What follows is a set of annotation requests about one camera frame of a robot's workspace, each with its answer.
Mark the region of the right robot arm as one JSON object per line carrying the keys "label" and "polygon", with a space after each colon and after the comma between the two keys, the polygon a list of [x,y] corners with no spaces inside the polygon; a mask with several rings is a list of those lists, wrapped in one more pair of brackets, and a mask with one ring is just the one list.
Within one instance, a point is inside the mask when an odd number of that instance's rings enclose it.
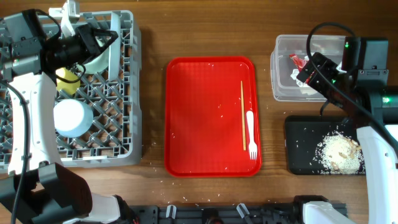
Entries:
{"label": "right robot arm", "polygon": [[387,54],[343,54],[342,69],[319,52],[291,56],[297,78],[354,120],[366,166],[370,223],[397,223],[397,88],[387,86]]}

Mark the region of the light blue plate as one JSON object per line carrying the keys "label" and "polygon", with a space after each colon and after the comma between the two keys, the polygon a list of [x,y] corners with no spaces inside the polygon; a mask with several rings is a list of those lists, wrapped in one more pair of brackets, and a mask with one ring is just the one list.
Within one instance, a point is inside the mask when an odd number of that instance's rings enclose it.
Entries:
{"label": "light blue plate", "polygon": [[121,54],[121,20],[118,13],[111,13],[111,27],[115,31],[118,38],[109,47],[109,66],[108,66],[108,80],[114,81],[119,75],[120,54]]}

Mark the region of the white napkin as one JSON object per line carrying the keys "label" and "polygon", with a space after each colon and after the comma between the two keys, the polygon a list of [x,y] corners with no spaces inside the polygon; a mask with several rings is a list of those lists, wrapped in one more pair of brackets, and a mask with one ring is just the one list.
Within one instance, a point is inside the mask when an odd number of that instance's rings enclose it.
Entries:
{"label": "white napkin", "polygon": [[298,55],[296,54],[290,54],[289,55],[290,59],[293,60],[293,63],[295,64],[296,68],[293,69],[290,77],[296,82],[296,84],[299,87],[299,90],[301,92],[301,94],[303,95],[315,95],[317,92],[310,88],[306,83],[301,82],[297,76],[299,74],[299,72],[303,69],[303,67],[305,66],[305,64],[308,62],[308,57],[305,56],[304,58],[300,58]]}

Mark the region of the yellow plastic cup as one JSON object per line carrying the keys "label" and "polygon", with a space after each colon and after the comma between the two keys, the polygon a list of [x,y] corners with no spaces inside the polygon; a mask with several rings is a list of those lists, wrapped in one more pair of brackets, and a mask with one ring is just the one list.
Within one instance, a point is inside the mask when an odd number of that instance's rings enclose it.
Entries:
{"label": "yellow plastic cup", "polygon": [[[67,70],[66,68],[59,68],[58,70],[56,70],[56,75],[69,81],[74,81],[78,79],[77,75]],[[80,81],[77,81],[75,83],[66,83],[62,80],[57,79],[57,91],[63,90],[69,95],[74,95],[79,87]]]}

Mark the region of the green bowl with rice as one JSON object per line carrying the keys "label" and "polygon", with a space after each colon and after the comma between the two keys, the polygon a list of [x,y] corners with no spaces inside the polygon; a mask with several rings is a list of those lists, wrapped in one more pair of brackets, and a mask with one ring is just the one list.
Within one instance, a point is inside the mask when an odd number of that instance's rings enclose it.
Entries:
{"label": "green bowl with rice", "polygon": [[95,74],[108,68],[108,65],[109,49],[107,48],[100,56],[97,56],[92,61],[85,63],[84,67],[86,68],[87,74]]}

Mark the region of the white plastic fork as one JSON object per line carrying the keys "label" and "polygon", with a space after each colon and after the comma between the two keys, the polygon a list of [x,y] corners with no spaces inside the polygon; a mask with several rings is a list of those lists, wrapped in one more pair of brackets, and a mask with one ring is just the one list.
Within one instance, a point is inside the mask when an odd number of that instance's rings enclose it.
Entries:
{"label": "white plastic fork", "polygon": [[249,131],[249,156],[251,160],[255,161],[257,159],[257,144],[254,140],[254,113],[252,111],[247,111],[246,119]]}

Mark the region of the wooden chopstick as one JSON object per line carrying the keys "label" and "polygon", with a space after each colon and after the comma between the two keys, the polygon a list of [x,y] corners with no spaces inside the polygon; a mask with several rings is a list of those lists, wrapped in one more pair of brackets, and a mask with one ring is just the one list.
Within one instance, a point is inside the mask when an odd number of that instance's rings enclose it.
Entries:
{"label": "wooden chopstick", "polygon": [[243,138],[243,151],[246,151],[246,124],[245,124],[245,111],[244,111],[244,89],[243,81],[240,81],[240,95],[241,95],[241,122],[242,122],[242,138]]}

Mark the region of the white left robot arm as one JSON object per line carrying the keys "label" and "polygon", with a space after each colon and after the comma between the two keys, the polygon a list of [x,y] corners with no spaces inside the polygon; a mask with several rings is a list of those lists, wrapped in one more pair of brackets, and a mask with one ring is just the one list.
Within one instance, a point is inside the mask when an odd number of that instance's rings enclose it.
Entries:
{"label": "white left robot arm", "polygon": [[39,22],[6,21],[11,57],[2,84],[12,100],[13,145],[9,175],[1,181],[1,203],[22,223],[129,223],[121,197],[93,194],[85,179],[62,165],[53,107],[57,69],[91,60],[104,51],[96,37],[111,30],[79,26],[76,35],[47,37]]}

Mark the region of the red snack wrapper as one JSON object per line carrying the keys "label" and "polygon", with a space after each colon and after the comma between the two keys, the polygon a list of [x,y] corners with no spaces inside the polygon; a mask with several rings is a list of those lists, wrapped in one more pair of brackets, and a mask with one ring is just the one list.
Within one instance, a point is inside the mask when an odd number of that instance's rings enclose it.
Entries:
{"label": "red snack wrapper", "polygon": [[303,69],[303,67],[306,65],[306,63],[308,62],[308,60],[305,59],[301,59],[299,58],[296,54],[290,54],[289,55],[290,59],[293,60],[293,63],[295,64],[296,68],[293,69],[292,74],[290,75],[290,77],[295,80],[296,84],[299,87],[305,87],[307,86],[307,84],[305,82],[301,82],[297,77],[298,74],[301,72],[301,70]]}

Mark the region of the light blue cup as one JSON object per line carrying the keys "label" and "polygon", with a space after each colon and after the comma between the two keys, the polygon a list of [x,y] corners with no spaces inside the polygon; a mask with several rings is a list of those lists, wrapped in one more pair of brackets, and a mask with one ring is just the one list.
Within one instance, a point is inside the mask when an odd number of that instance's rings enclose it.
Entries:
{"label": "light blue cup", "polygon": [[56,131],[66,138],[77,138],[85,134],[94,120],[90,106],[78,100],[62,100],[54,106]]}

